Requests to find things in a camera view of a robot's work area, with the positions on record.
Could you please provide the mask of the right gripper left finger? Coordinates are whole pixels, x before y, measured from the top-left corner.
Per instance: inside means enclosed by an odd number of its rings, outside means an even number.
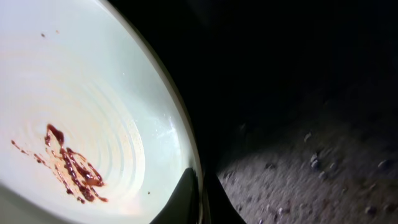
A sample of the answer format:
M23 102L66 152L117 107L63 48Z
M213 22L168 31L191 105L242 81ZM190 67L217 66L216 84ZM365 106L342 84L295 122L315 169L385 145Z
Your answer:
M168 202L150 224L196 224L198 217L198 179L195 171L187 168Z

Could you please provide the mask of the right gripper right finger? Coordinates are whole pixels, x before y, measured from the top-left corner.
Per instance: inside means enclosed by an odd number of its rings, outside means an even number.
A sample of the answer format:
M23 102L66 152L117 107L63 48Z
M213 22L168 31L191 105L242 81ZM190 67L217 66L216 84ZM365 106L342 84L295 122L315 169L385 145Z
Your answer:
M235 210L215 173L206 173L203 188L203 222L206 224L245 224Z

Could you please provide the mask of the light blue plate top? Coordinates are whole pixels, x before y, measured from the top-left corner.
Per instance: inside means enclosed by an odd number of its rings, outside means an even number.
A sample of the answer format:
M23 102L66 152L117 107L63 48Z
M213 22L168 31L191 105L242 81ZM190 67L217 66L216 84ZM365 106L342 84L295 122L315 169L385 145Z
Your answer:
M203 188L167 71L106 1L1 2L1 222L150 223Z

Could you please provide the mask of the black round tray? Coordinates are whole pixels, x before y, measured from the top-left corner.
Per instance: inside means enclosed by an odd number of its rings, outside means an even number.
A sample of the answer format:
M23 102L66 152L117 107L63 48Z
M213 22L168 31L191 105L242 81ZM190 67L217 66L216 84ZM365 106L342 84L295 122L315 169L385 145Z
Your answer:
M113 1L246 223L397 222L396 1Z

